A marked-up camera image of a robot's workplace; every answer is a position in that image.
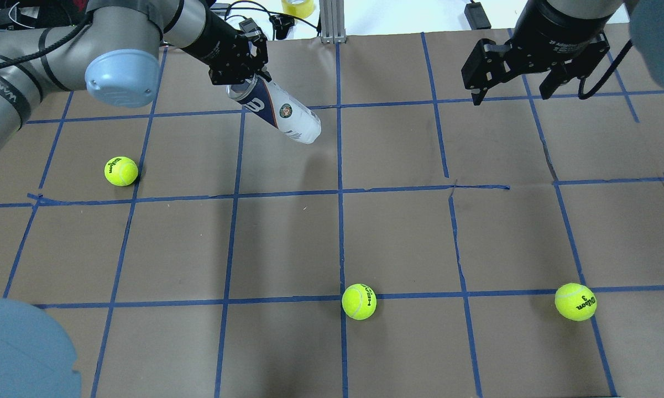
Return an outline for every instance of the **cylindrical container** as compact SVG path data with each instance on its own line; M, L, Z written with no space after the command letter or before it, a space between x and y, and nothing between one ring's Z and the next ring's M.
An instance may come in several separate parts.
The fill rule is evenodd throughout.
M298 143L312 144L322 131L317 115L276 83L258 75L246 83L226 86L226 93Z

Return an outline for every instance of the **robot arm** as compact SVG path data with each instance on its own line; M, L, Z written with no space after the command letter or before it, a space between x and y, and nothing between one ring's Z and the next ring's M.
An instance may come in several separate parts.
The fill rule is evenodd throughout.
M50 53L21 58L74 32ZM235 30L200 0L91 0L76 28L0 31L0 149L52 92L87 89L114 106L150 103L163 37L210 66L213 84L243 83L254 74L270 79L266 38L254 23Z
M664 87L664 0L625 3L633 42L653 80ZM471 90L474 104L480 105L493 86L528 73L550 71L540 87L543 99L572 78L584 83L610 48L603 28L621 4L622 0L529 0L513 37L503 45L479 40L463 66L465 88Z

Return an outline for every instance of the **white floor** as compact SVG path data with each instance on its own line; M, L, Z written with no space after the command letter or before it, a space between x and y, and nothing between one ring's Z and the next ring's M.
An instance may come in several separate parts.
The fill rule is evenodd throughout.
M315 11L309 20L317 24L319 0L313 0ZM258 0L271 11L283 11L281 0ZM440 32L451 30L470 30L464 15L468 0L418 0L402 2L400 0L346 0L344 2L344 25L347 35L392 35L397 33ZM481 0L484 10L493 28L513 28L526 5L525 0ZM239 7L254 7L250 3L241 3ZM266 14L259 11L240 10L232 14L251 17L260 25L269 38L272 37L270 23ZM241 18L231 18L232 25L238 25ZM610 23L629 22L626 10L622 6L617 10ZM288 38L313 38L316 31L310 26L298 23Z

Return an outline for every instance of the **tennis ball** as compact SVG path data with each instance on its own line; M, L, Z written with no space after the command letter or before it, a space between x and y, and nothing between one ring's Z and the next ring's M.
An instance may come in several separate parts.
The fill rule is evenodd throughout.
M375 293L372 288L362 283L348 287L342 295L342 308L353 320L365 320L374 314Z
M133 159L116 156L106 163L103 173L110 184L129 186L138 178L138 165Z
M597 310L597 299L592 290L579 283L567 283L555 292L557 312L573 321L584 321Z

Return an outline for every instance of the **grid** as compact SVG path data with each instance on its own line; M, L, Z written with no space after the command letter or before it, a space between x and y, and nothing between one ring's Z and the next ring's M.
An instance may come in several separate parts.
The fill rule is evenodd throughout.
M54 207L54 206L109 206L128 204L129 214L127 218L127 224L124 230L122 246L120 249L117 271L115 274L112 294L109 302L71 302L71 303L44 303L39 304L37 307L46 309L46 308L104 308L108 309L107 319L105 323L104 333L102 337L102 343L100 347L100 354L98 357L98 363L95 373L95 378L92 384L91 396L94 398L97 393L99 386L100 372L102 369L102 361L105 353L105 349L109 340L109 329L112 320L113 311L115 308L120 307L169 307L169 306L192 306L192 305L220 305L222 308L221 315L221 331L219 337L219 346L218 346L218 361L217 361L217 370L216 370L216 389L215 397L221 395L221 378L222 378L222 368L223 368L223 355L225 350L226 343L226 322L228 317L228 306L229 305L243 305L243 304L252 304L252 303L266 303L266 302L338 302L340 300L341 294L344 291L344 288L347 284L344 277L344 195L349 193L364 193L364 192L400 192L400 191L452 191L455 189L471 189L471 190L499 190L499 191L508 191L511 189L510 186L506 185L497 185L497 184L487 184L487 185L462 185L462 184L444 184L444 185L430 185L430 186L403 186L403 187L380 187L380 188L345 188L342 183L342 110L345 108L370 108L370 107L379 107L379 106L410 106L410 105L433 105L433 111L435 112L435 122L436 130L438 136L438 143L440 144L440 154L441 158L438 161L441 162L443 173L445 177L450 179L452 176L451 171L448 169L448 162L446 159L445 144L443 143L443 131L441 129L440 122L440 109L438 109L438 104L441 103L458 103L458 102L470 102L470 98L438 98L435 88L435 78L433 77L432 66L430 62L430 52L428 52L428 45L426 41L425 33L420 35L422 39L422 47L425 54L425 63L427 65L428 73L428 83L430 84L430 89L432 93L431 101L399 101L399 102L389 102L389 103L342 103L342 67L341 67L341 56L339 44L336 45L336 86L337 86L337 103L328 105L328 106L312 106L312 109L325 109L325 108L334 108L336 110L337 118L337 189L336 190L322 190L322 191L290 191L290 192L257 192L257 193L241 193L240 192L240 178L241 178L241 167L242 167L242 158L243 158L243 136L246 118L248 118L249 111L245 109L233 110L233 111L203 111L203 112L185 112L185 113L156 113L155 107L158 101L158 97L155 96L153 105L150 108L150 113L147 115L135 115L135 116L113 116L113 117L99 117L99 118L67 118L67 113L69 111L69 106L71 105L73 93L69 95L68 100L66 101L66 106L62 113L61 119L55 120L41 120L41 121L29 121L29 124L44 124L51 123L56 124L56 134L54 136L54 142L51 146L51 151L49 152L49 158L46 161L44 167L44 172L41 176L41 181L39 183L39 188L43 188L44 181L46 180L47 174L49 173L49 167L51 165L52 157L54 156L54 151L56 149L57 143L59 141L59 136L61 130L66 123L73 122L87 122L87 121L101 121L101 120L116 120L116 119L131 119L131 118L141 118L147 119L147 131L145 132L145 138L142 145L142 154L140 155L139 164L143 164L145 161L145 156L147 155L148 149L148 139L150 137L150 129L152 127L153 119L155 118L168 118L173 116L196 116L196 115L211 115L211 114L239 114L240 115L240 131L238 138L238 157L237 157L237 166L236 166L236 183L235 188L232 194L225 194L219 196L168 196L168 197L139 197L139 181L135 183L134 192L132 198L127 200L115 200L115 201L56 201L48 197L43 197L41 195L28 194L28 197L32 200L31 202L15 202L15 203L0 203L0 207L30 207L32 209L31 216L29 217L29 222L24 230L24 235L20 242L18 252L15 255L15 260L10 272L8 282L6 284L3 297L8 297L15 273L18 270L20 264L21 252L24 248L24 242L26 241L31 226L34 221L35 215L38 213L38 210L41 207ZM167 61L168 49L165 48L162 62L160 65L160 80L162 79L162 74L165 69L165 63ZM617 81L619 82L621 92L618 93L598 93L597 96L623 96L625 98L625 103L628 106L630 113L632 114L635 123L639 123L640 120L635 111L635 108L632 106L630 98L633 96L655 96L664 94L664 91L627 91L625 85L622 82L622 79L617 71L616 73ZM564 204L562 197L561 187L563 186L576 186L576 185L587 185L587 184L629 184L629 183L640 183L640 182L664 182L664 176L652 176L647 178L634 178L634 179L611 179L611 180L561 180L558 178L555 169L553 168L551 161L551 153L548 148L546 137L543 134L541 128L541 121L536 110L536 105L534 101L539 99L539 96L534 96L531 93L529 88L529 83L527 79L523 76L524 88L526 89L526 96L510 96L510 97L494 97L486 98L485 101L528 101L531 110L534 116L534 121L537 126L538 138L541 140L542 148L545 152L547 167L551 171L553 183L552 186L555 189L555 196L560 207L560 212L562 214L562 219L564 226L567 232L569 239L570 248L572 249L572 255L574 257L575 266L577 273L579 275L580 282L583 284L588 284L588 280L583 274L582 264L579 257L579 251L575 243L575 239L572 233L572 228L570 225L569 216ZM557 94L555 98L575 98L577 95L572 94ZM338 209L339 209L339 295L317 295L317 296L291 296L291 297L256 297L256 298L230 298L230 287L231 287L231 270L233 262L233 247L236 234L236 224L238 217L238 201L241 198L248 197L284 197L284 196L337 196L338 199ZM228 199L233 201L233 208L231 212L231 227L230 234L228 238L228 259L226 263L226 283L225 290L223 294L223 299L220 300L180 300L180 301L151 301L151 302L118 302L116 300L120 275L122 271L122 265L124 261L124 256L127 251L127 244L130 232L130 224L132 224L132 219L134 217L135 207L137 204L142 202L166 202L166 201L199 201L199 200L220 200ZM459 291L448 291L448 292L411 292L411 293L394 293L394 292L383 292L378 294L378 299L380 300L409 300L416 298L440 298L440 297L460 297L463 299L463 306L466 318L467 326L467 335L468 335L468 344L470 347L471 363L473 366L473 375L474 383L477 396L483 396L483 389L481 383L481 373L480 373L480 363L478 363L472 315L470 312L470 298L471 297L496 297L496 296L513 296L513 295L552 295L555 293L555 290L469 290L467 288L466 280L463 274L463 269L461 265L461 247L458 244L458 235L462 233L461 225L457 222L455 202L452 194L450 194L448 199L448 212L451 217L451 227L453 232L453 241L455 243L456 251L456 260L458 263L458 275L460 277L461 289ZM636 291L659 291L664 290L664 285L634 285L634 286L594 286L592 290L597 293L610 293L610 292L636 292ZM345 317L342 311L339 312L339 319L341 324L340 336L341 336L341 355L342 355L342 391L343 396L347 398L349 396L349 380L348 380L348 367L347 367L347 318ZM616 396L618 393L618 386L615 386L613 381L610 365L608 362L607 355L605 354L604 346L602 344L602 337L600 336L600 329L598 324L598 317L593 317L590 322L592 323L592 329L594 331L595 342L599 350L600 358L602 359L602 366L604 368L605 377L607 378L608 387L610 394Z

